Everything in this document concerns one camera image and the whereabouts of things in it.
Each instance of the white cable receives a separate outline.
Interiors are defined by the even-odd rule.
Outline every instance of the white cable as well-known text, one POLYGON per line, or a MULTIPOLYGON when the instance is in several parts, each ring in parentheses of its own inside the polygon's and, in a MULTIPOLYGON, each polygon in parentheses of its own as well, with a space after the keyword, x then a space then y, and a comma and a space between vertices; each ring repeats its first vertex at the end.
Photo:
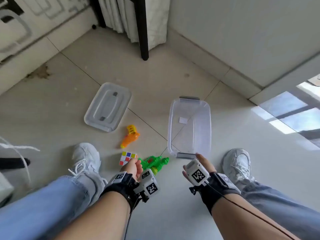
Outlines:
POLYGON ((3 143, 0 143, 0 146, 2 146, 3 148, 11 148, 11 149, 13 149, 13 150, 15 150, 15 152, 16 153, 18 153, 18 155, 20 156, 20 158, 21 158, 21 160, 22 160, 22 162, 23 162, 23 165, 24 165, 24 167, 25 167, 25 169, 26 169, 26 173, 27 173, 27 175, 28 175, 28 180, 29 180, 29 186, 30 186, 30 184, 31 184, 31 178, 30 178, 30 173, 29 173, 29 169, 28 169, 28 165, 27 165, 27 162, 26 162, 26 160, 24 159, 24 157, 19 153, 19 151, 16 149, 16 148, 20 148, 20 149, 33 149, 33 150, 36 150, 36 151, 40 151, 39 149, 37 149, 37 148, 35 148, 35 147, 32 147, 32 146, 24 146, 24 145, 22 145, 22 146, 14 146, 14 145, 12 145, 9 141, 7 141, 6 139, 4 139, 4 138, 2 138, 1 136, 0 136, 0 139, 2 140, 2 141, 4 141, 5 143, 7 143, 7 144, 3 144, 3 143))

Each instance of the white square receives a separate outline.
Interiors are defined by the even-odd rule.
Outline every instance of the white square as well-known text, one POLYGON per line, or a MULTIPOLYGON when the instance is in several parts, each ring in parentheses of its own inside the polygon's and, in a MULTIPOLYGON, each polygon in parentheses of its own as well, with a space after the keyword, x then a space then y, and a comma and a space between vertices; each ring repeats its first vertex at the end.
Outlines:
POLYGON ((187 124, 187 123, 188 123, 188 119, 187 119, 187 118, 180 117, 180 118, 179 118, 179 123, 181 123, 181 124, 187 124))

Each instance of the white curtain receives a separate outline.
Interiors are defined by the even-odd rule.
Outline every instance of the white curtain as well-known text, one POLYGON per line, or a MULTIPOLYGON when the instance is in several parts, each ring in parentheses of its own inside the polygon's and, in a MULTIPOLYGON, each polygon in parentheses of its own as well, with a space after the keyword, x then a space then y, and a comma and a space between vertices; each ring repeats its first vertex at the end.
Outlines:
MULTIPOLYGON (((139 42, 134 4, 130 0, 99 0, 106 26, 126 32, 131 42, 139 42)), ((149 50, 166 42, 170 0, 146 0, 149 50)))

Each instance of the green toy gun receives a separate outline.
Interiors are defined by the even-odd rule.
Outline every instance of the green toy gun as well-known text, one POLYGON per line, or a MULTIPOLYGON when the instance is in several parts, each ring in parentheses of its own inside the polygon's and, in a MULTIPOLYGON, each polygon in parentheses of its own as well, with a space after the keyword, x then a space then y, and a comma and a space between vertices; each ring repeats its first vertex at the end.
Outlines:
POLYGON ((141 161, 142 169, 151 169, 154 175, 156 175, 161 169, 163 165, 167 165, 169 162, 169 157, 164 157, 161 159, 161 156, 155 157, 151 156, 148 157, 145 161, 141 158, 138 158, 141 161))

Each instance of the plastic storage box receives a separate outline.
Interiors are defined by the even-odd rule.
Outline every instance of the plastic storage box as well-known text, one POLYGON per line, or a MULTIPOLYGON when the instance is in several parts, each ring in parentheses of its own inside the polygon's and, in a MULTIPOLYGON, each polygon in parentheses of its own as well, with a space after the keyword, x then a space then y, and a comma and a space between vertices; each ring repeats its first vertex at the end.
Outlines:
POLYGON ((193 159, 195 153, 210 156, 211 114, 208 103, 186 96, 171 103, 168 151, 177 158, 193 159))

